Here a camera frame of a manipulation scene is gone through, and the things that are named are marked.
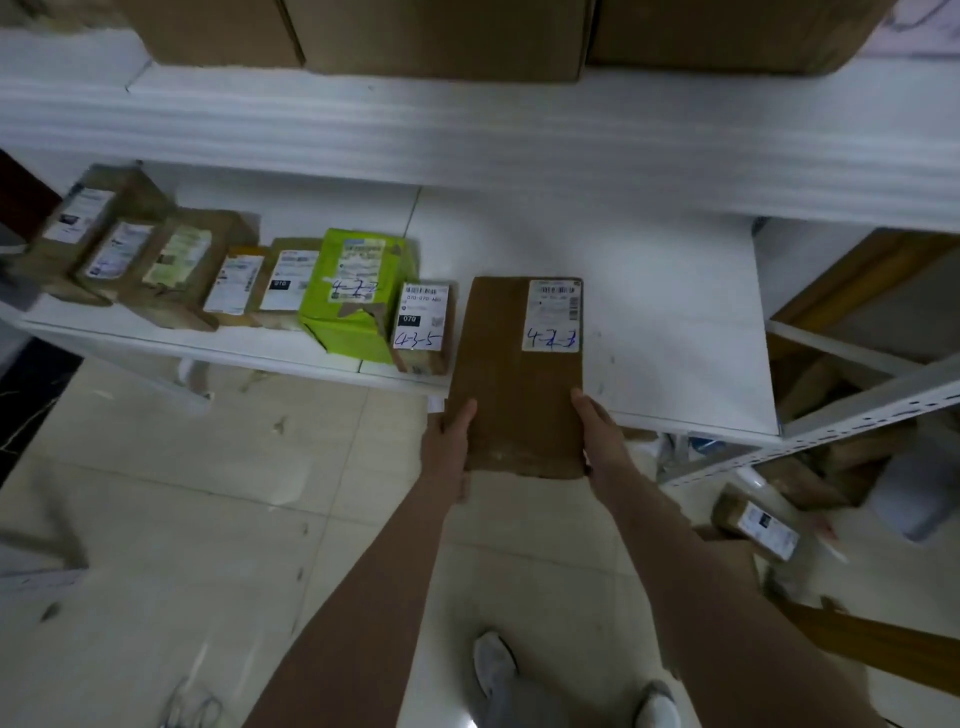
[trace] white floor tile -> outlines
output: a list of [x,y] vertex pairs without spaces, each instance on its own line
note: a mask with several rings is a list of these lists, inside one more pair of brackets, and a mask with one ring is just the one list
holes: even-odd
[[328,513],[367,392],[211,366],[210,411],[85,362],[31,453],[158,482]]
[[47,503],[90,566],[0,599],[4,724],[147,728],[191,670],[241,721],[288,647],[324,518],[27,457],[0,527],[55,534]]
[[586,479],[543,480],[472,473],[466,503],[446,517],[444,539],[611,570],[616,529]]

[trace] leg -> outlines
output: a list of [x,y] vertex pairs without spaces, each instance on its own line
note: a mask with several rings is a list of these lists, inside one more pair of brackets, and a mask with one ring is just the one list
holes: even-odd
[[566,710],[556,695],[520,677],[510,648],[495,632],[473,644],[477,682],[487,696],[480,728],[566,728]]

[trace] shoe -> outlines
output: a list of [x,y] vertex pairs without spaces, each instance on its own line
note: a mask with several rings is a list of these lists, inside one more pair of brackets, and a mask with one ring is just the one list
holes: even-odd
[[493,630],[484,632],[473,643],[473,672],[487,698],[498,684],[516,677],[514,653]]
[[647,683],[636,707],[634,728],[681,728],[680,711],[665,683]]

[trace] package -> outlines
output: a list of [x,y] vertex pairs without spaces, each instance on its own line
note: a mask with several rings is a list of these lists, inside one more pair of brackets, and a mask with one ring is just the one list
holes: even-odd
[[470,398],[468,470],[583,477],[584,432],[570,390],[583,386],[580,279],[476,278],[448,422]]
[[207,294],[204,311],[212,313],[221,326],[259,327],[251,315],[253,286],[263,271],[267,249],[260,246],[230,248],[220,265],[217,279]]
[[404,283],[392,344],[396,367],[415,375],[445,375],[456,314],[457,295],[450,283]]
[[265,328],[303,331],[300,304],[320,260],[321,238],[279,237],[270,246],[267,275],[253,284],[251,316]]
[[115,0],[150,55],[169,65],[299,68],[281,0]]
[[722,531],[750,539],[761,552],[777,561],[789,561],[800,540],[797,531],[739,491],[721,493],[710,520]]
[[396,301],[416,277],[404,238],[330,229],[300,305],[300,324],[330,353],[392,364]]
[[74,274],[118,218],[159,221],[172,208],[170,199],[137,167],[94,164],[17,260],[15,272],[63,301],[109,305]]
[[162,328],[214,331],[204,303],[232,247],[256,246],[256,233],[238,212],[181,208],[150,238],[117,301]]
[[840,68],[896,0],[604,0],[588,63],[821,74]]
[[576,81],[591,0],[286,0],[304,63],[325,74]]
[[83,288],[111,302],[131,283],[133,262],[146,251],[147,242],[160,223],[122,218],[93,247],[74,279]]

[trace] green package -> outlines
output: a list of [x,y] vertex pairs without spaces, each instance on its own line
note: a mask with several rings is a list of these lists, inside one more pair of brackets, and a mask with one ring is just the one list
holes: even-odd
[[330,229],[300,304],[300,323],[330,353],[391,364],[396,302],[403,283],[416,278],[408,240]]

